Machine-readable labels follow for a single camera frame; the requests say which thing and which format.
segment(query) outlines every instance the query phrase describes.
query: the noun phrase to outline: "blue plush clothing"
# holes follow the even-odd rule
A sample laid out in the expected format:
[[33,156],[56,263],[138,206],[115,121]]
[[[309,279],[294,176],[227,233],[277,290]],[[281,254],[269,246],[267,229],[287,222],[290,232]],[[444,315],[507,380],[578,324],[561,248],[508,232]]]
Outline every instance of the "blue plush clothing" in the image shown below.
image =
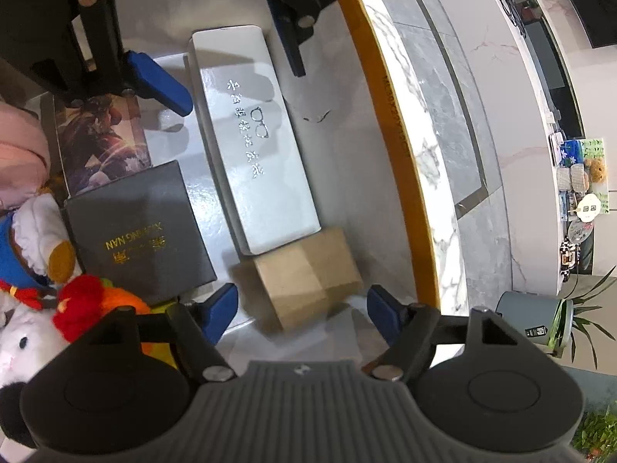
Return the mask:
[[0,219],[0,280],[19,289],[46,288],[47,278],[38,275],[32,276],[13,252],[10,245],[10,227],[12,224],[12,212]]

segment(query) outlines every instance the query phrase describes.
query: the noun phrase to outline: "cable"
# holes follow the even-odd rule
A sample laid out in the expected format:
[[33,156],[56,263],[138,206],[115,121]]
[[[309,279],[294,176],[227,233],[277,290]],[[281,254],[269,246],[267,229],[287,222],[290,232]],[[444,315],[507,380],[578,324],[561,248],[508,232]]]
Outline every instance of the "cable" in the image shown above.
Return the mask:
[[508,18],[510,18],[510,21],[512,22],[512,24],[514,24],[514,26],[518,28],[519,32],[521,33],[521,36],[523,38],[526,38],[527,30],[525,29],[525,25],[523,24],[523,18],[518,13],[518,10],[516,9],[516,6],[514,5],[514,1],[513,0],[499,0],[499,2],[502,4],[502,8],[504,9],[504,12],[508,16]]

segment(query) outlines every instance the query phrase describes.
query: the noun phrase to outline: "white plush toy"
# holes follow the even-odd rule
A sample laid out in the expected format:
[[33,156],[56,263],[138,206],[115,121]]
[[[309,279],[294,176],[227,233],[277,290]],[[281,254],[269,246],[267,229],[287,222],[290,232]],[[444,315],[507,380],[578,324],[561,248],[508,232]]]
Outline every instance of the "white plush toy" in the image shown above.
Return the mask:
[[25,384],[68,343],[54,327],[54,310],[18,305],[0,332],[0,428],[10,439],[35,447],[19,410]]

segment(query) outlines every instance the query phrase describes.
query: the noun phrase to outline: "green leaves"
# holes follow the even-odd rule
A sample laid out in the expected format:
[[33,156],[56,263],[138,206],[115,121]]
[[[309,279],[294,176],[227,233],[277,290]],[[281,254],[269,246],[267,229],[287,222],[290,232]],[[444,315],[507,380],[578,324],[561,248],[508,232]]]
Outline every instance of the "green leaves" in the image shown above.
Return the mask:
[[575,361],[575,353],[576,353],[576,342],[575,342],[575,334],[570,331],[570,339],[572,340],[572,363]]
[[589,336],[589,331],[587,331],[587,329],[585,329],[584,324],[582,324],[580,322],[580,320],[583,320],[579,317],[575,317],[574,318],[574,323],[572,324],[572,327],[574,327],[576,330],[582,332],[583,334],[585,334],[585,336],[587,336],[587,340],[589,341],[589,344],[591,345],[591,353],[593,354],[593,364],[595,366],[596,369],[598,369],[598,355],[596,355],[595,353],[595,348],[593,346],[593,341],[591,340],[591,336]]
[[598,463],[615,452],[617,448],[617,416],[610,411],[588,412],[572,439],[572,446]]
[[[593,299],[596,296],[598,296],[601,293],[603,293],[605,290],[609,289],[610,286],[612,286],[615,282],[617,282],[617,278],[613,278],[613,280],[611,280],[609,283],[605,284],[607,282],[607,280],[609,279],[609,277],[611,276],[611,274],[613,273],[613,271],[615,270],[615,268],[617,268],[617,266],[614,266],[590,290],[588,290],[584,294],[581,294],[580,296],[572,297],[572,299],[571,299],[573,305],[575,306],[572,327],[574,329],[578,330],[579,332],[581,332],[582,334],[584,334],[585,337],[587,338],[587,340],[589,341],[589,344],[591,345],[591,352],[593,354],[593,364],[594,364],[596,369],[598,369],[598,357],[597,357],[597,354],[595,352],[595,347],[593,346],[593,341],[591,339],[589,331],[588,331],[588,329],[585,326],[590,326],[590,325],[594,326],[597,330],[599,330],[601,333],[603,333],[607,338],[609,338],[609,339],[611,339],[613,341],[615,341],[615,337],[609,331],[604,329],[604,327],[601,326],[599,323],[595,323],[593,321],[587,320],[587,318],[579,317],[578,315],[581,315],[581,314],[583,314],[585,312],[591,312],[591,311],[594,311],[594,310],[601,310],[602,309],[602,306],[583,306],[583,305],[585,305],[585,303],[587,303],[587,301],[590,301],[591,299]],[[570,296],[572,296],[572,294],[575,292],[575,289],[576,289],[577,285],[578,285],[578,277],[576,278],[575,287],[573,287],[572,291],[569,293],[569,295],[566,298],[570,298]],[[572,362],[574,362],[575,361],[575,354],[576,354],[576,343],[575,343],[574,333],[570,334],[570,338],[572,339]]]
[[578,308],[575,308],[575,315],[590,312],[591,310],[599,310],[601,308],[601,306],[579,306]]
[[550,326],[550,332],[548,333],[548,347],[554,350],[558,345],[561,345],[563,339],[563,331],[565,328],[566,317],[566,302],[562,299],[557,305],[557,311],[553,317],[553,323]]
[[611,270],[610,270],[610,271],[609,271],[606,275],[604,275],[604,276],[600,279],[600,281],[599,281],[596,285],[594,285],[594,286],[593,286],[590,290],[588,290],[587,292],[585,292],[585,294],[581,294],[580,296],[573,297],[573,298],[572,298],[572,302],[573,302],[574,304],[582,304],[582,303],[585,303],[585,302],[589,301],[590,299],[592,299],[592,298],[596,297],[598,294],[601,294],[601,293],[603,293],[605,290],[607,290],[610,286],[612,286],[612,285],[615,283],[615,281],[617,281],[617,279],[612,280],[612,281],[610,282],[610,284],[609,284],[609,285],[607,285],[606,287],[604,287],[604,289],[602,289],[602,290],[601,290],[600,292],[598,292],[597,294],[594,294],[593,296],[589,296],[589,297],[585,298],[585,296],[587,296],[590,292],[593,292],[593,291],[594,291],[594,290],[596,290],[598,287],[600,287],[602,284],[604,284],[604,283],[607,281],[607,279],[609,278],[609,276],[611,276],[611,273],[613,273],[613,270],[614,270],[615,268],[617,268],[617,266],[614,266],[613,268],[611,268]]

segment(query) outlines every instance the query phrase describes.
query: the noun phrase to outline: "gray trash can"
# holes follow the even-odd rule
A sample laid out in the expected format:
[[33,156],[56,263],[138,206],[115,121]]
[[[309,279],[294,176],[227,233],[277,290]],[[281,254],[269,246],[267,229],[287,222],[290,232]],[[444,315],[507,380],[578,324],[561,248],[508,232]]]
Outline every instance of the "gray trash can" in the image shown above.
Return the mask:
[[[559,316],[565,312],[565,318],[557,318],[560,309]],[[563,339],[556,343],[555,348],[565,348],[570,339],[574,305],[569,299],[507,291],[501,296],[496,311],[514,329],[538,345],[548,346],[548,340],[559,326],[563,326]]]

